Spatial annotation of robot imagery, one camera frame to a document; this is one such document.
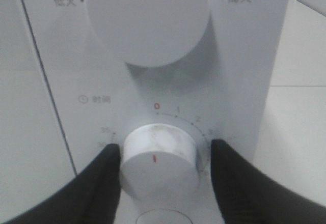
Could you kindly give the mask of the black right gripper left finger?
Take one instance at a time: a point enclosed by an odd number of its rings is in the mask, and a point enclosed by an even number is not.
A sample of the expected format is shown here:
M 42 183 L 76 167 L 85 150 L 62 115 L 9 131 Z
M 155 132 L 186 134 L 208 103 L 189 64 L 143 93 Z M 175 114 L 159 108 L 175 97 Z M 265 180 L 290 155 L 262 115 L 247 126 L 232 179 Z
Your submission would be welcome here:
M 108 144 L 65 187 L 15 223 L 114 223 L 121 194 L 119 146 Z

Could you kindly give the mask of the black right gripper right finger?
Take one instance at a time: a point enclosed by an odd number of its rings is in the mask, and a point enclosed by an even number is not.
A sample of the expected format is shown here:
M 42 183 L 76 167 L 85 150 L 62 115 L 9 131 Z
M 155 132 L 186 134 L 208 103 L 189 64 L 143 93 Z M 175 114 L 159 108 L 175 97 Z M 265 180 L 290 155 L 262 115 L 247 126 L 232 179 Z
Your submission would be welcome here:
M 325 223 L 325 207 L 259 171 L 223 139 L 213 139 L 211 181 L 225 223 Z

